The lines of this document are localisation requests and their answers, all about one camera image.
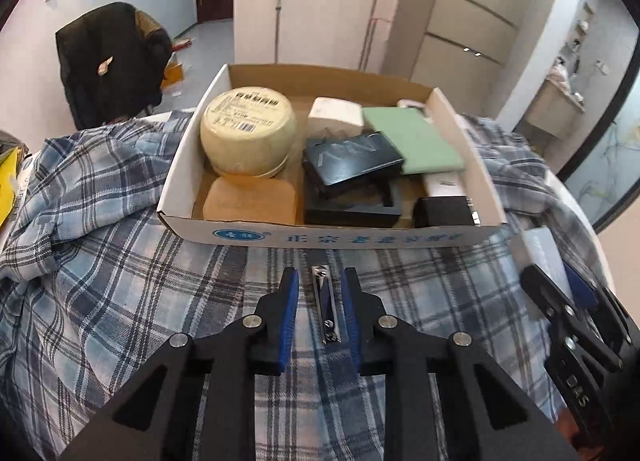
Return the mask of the silver nail clipper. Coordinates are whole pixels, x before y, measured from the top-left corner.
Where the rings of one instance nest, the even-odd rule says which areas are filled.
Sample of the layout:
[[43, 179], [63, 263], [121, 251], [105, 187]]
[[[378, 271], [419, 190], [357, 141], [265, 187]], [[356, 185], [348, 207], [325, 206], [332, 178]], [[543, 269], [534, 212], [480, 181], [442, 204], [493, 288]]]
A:
[[321, 341], [324, 345], [340, 343], [340, 325], [338, 324], [334, 285], [329, 267], [326, 265], [312, 265], [310, 269]]

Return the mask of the grey-blue box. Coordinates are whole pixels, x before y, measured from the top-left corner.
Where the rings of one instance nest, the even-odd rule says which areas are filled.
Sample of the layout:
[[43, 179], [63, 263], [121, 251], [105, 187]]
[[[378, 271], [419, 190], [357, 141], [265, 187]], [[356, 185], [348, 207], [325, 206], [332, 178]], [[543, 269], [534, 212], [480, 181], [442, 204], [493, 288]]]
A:
[[529, 264], [539, 266], [567, 296], [572, 297], [570, 281], [555, 240], [548, 227], [526, 230], [523, 235]]

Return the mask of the green rectangular box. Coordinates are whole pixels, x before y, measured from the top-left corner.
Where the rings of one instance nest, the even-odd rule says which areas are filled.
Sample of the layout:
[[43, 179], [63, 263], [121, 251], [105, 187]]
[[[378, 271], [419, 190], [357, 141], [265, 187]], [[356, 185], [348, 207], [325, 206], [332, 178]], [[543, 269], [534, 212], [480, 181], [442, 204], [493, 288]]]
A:
[[416, 108], [364, 107], [364, 124], [385, 136], [404, 157], [402, 174], [460, 172], [465, 163], [436, 125]]

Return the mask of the white small box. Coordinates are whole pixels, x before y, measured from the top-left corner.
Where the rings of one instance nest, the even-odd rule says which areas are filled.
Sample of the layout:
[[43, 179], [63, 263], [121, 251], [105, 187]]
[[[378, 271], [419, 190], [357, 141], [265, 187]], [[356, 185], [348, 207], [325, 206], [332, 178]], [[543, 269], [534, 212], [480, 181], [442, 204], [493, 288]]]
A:
[[362, 106], [345, 99], [317, 97], [307, 117], [307, 136], [354, 137], [363, 129]]

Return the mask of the cardboard tray box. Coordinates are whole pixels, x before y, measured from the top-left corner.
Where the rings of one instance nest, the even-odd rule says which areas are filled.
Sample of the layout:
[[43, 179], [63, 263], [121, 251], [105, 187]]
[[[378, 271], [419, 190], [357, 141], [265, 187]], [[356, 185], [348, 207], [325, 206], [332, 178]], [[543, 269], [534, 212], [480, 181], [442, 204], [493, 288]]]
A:
[[[319, 96], [373, 107], [393, 106], [400, 99], [424, 103], [440, 135], [465, 162], [463, 184], [480, 221], [474, 226], [359, 228], [203, 220], [202, 207], [213, 184], [214, 172], [200, 143], [201, 116], [215, 97], [242, 86], [265, 86], [288, 97], [298, 122], [305, 122], [312, 101]], [[186, 125], [156, 214], [170, 231], [186, 241], [289, 249], [469, 247], [485, 241], [506, 226], [506, 214], [488, 171], [466, 134], [463, 121], [439, 88], [383, 74], [293, 64], [225, 64], [220, 67]]]

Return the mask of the orange rounded box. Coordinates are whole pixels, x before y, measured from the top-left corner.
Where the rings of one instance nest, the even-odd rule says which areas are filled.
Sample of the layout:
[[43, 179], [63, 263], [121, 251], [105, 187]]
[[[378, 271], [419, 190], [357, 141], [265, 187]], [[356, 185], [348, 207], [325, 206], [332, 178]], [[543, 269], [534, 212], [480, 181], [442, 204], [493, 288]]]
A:
[[210, 186], [203, 218], [212, 222], [296, 223], [297, 195], [287, 181], [249, 176], [221, 176]]

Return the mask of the glossy black box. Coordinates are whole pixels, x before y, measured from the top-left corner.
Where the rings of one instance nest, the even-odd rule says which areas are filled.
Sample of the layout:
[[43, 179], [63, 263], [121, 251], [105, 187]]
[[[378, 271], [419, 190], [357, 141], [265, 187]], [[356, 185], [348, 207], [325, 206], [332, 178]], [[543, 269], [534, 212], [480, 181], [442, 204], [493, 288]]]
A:
[[465, 196], [422, 197], [412, 211], [414, 228], [480, 226], [480, 215]]

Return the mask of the black open tray box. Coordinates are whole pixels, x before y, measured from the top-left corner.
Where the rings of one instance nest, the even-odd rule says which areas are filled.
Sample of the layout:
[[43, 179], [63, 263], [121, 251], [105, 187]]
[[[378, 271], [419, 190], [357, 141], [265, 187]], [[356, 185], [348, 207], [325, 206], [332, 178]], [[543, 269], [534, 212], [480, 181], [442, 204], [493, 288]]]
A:
[[304, 223], [307, 226], [393, 227], [402, 214], [399, 187], [393, 182], [349, 190], [333, 198], [320, 195], [304, 179]]

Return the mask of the blue plaid cloth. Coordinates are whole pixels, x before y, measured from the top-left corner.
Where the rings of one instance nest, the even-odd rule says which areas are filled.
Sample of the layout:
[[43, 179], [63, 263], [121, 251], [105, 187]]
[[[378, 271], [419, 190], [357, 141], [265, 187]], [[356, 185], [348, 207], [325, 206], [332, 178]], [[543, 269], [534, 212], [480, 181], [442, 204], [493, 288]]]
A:
[[469, 332], [550, 419], [563, 400], [546, 371], [546, 326], [527, 311], [509, 247], [544, 225], [593, 285], [605, 260], [590, 224], [549, 186], [523, 137], [465, 118], [506, 210], [474, 247], [288, 250], [193, 243], [156, 213], [188, 117], [128, 121], [48, 140], [1, 254], [1, 400], [38, 457], [57, 458], [171, 334], [206, 337], [299, 273], [291, 363], [256, 381], [261, 460], [378, 460], [384, 381], [356, 374], [346, 344], [320, 341], [310, 270], [357, 270], [387, 311], [428, 334]]

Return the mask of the beige sink cabinet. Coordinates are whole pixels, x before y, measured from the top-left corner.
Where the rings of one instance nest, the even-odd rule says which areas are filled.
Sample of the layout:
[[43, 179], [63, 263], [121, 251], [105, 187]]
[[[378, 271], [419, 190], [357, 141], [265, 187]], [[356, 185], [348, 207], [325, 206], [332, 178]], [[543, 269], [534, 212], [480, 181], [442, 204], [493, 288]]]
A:
[[545, 80], [524, 116], [534, 128], [562, 140], [584, 114], [584, 107], [558, 84]]

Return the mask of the black lettered box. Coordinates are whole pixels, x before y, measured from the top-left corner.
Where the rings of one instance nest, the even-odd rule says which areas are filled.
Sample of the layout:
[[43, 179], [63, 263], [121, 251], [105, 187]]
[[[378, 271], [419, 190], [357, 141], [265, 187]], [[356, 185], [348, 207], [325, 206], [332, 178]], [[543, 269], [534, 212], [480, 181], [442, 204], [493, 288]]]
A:
[[405, 158], [380, 132], [344, 140], [312, 140], [303, 151], [303, 169], [323, 197], [393, 180], [402, 173]]

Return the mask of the round cream container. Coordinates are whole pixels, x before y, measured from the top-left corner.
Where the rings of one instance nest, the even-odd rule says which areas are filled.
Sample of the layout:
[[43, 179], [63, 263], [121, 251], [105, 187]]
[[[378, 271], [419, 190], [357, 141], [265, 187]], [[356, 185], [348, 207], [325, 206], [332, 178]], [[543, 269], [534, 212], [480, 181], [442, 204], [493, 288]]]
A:
[[219, 175], [273, 177], [288, 161], [295, 135], [291, 102], [271, 88], [233, 88], [201, 117], [201, 144]]

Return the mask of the black jacket on chair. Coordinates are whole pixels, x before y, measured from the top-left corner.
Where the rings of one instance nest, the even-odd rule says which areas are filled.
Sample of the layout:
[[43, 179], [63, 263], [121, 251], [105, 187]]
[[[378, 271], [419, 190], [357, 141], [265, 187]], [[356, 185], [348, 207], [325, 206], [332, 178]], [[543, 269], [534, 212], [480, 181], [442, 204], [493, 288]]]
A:
[[172, 39], [137, 7], [113, 2], [90, 10], [58, 29], [55, 45], [78, 130], [133, 118], [162, 102]]

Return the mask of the yellow bag with items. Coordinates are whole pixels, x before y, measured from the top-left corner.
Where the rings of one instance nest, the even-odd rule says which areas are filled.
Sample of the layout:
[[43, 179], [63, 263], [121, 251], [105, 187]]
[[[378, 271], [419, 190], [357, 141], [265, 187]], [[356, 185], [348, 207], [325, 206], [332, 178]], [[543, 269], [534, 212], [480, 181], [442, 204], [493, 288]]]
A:
[[17, 195], [17, 176], [28, 148], [8, 132], [0, 134], [0, 225], [9, 217]]

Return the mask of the beige refrigerator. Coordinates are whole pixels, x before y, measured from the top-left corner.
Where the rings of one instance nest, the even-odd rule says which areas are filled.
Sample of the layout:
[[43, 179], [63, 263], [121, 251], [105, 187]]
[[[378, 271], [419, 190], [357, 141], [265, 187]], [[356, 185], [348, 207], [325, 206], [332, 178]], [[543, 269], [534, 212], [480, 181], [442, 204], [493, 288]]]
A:
[[506, 65], [530, 0], [398, 0], [381, 71], [440, 88], [479, 114]]

